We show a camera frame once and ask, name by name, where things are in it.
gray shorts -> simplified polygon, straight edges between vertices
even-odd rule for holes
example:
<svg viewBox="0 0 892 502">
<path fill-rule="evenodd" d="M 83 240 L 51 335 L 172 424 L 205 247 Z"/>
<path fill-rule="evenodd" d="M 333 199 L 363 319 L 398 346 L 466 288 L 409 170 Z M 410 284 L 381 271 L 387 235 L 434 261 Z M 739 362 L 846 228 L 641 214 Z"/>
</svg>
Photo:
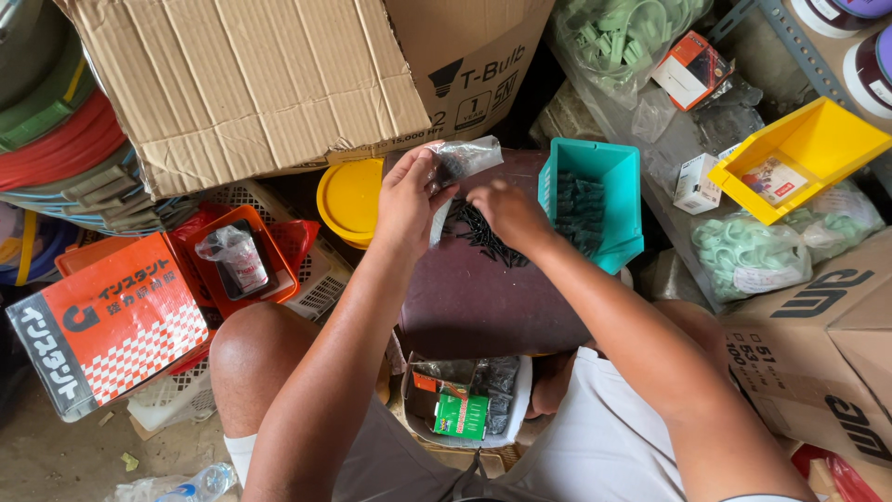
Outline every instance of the gray shorts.
<svg viewBox="0 0 892 502">
<path fill-rule="evenodd" d="M 241 480 L 256 437 L 226 438 Z M 580 347 L 554 421 L 506 474 L 486 481 L 439 463 L 375 397 L 333 500 L 435 502 L 484 495 L 506 502 L 685 499 L 663 420 L 613 363 Z"/>
</svg>

label sticker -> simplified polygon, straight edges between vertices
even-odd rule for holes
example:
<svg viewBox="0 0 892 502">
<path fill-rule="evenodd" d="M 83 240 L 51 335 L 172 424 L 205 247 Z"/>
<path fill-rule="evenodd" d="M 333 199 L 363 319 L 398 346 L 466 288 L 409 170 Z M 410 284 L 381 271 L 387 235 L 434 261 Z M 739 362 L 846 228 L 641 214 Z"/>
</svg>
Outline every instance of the label sticker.
<svg viewBox="0 0 892 502">
<path fill-rule="evenodd" d="M 808 183 L 804 176 L 774 157 L 768 157 L 740 180 L 771 205 L 779 204 Z"/>
<path fill-rule="evenodd" d="M 871 82 L 870 88 L 873 94 L 883 100 L 883 103 L 892 106 L 892 91 L 889 90 L 882 80 L 874 80 Z"/>
<path fill-rule="evenodd" d="M 734 286 L 744 293 L 755 294 L 786 288 L 805 280 L 801 271 L 787 266 L 780 270 L 737 267 L 734 269 Z"/>
<path fill-rule="evenodd" d="M 811 2 L 814 8 L 827 19 L 834 20 L 839 16 L 839 11 L 836 10 L 836 7 L 830 5 L 830 2 L 827 0 L 811 0 Z"/>
<path fill-rule="evenodd" d="M 848 216 L 862 225 L 870 227 L 875 221 L 869 202 L 859 197 L 861 194 L 831 188 L 814 198 L 816 213 L 834 213 Z"/>
</svg>

green product package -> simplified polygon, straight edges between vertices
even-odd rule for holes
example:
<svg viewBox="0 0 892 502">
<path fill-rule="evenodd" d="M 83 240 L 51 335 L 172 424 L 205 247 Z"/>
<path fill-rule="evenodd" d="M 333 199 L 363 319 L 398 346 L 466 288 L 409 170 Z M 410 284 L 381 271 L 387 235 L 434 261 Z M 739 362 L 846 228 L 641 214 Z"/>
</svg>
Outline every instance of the green product package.
<svg viewBox="0 0 892 502">
<path fill-rule="evenodd" d="M 468 396 L 467 399 L 440 395 L 434 414 L 434 432 L 481 440 L 486 434 L 486 411 L 490 399 L 484 396 Z"/>
</svg>

orange product package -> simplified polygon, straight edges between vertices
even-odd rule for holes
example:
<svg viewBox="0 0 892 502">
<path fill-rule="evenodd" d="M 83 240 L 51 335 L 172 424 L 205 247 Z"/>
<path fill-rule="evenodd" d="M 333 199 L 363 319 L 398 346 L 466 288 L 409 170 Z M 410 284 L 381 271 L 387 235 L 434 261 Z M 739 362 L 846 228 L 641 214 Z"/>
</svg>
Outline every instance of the orange product package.
<svg viewBox="0 0 892 502">
<path fill-rule="evenodd" d="M 65 422 L 207 348 L 222 318 L 186 266 L 156 233 L 6 309 Z"/>
</svg>

yellow container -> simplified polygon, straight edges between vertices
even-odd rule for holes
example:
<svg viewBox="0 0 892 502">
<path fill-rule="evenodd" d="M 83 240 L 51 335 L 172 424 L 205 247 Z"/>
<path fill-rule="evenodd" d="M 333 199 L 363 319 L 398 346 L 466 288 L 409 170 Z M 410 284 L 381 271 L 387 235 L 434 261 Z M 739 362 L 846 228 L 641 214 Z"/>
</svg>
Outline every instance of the yellow container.
<svg viewBox="0 0 892 502">
<path fill-rule="evenodd" d="M 339 163 L 328 168 L 316 191 L 319 214 L 347 244 L 368 249 L 378 219 L 384 159 Z"/>
<path fill-rule="evenodd" d="M 821 97 L 745 139 L 709 172 L 770 225 L 892 146 L 892 136 Z"/>
</svg>

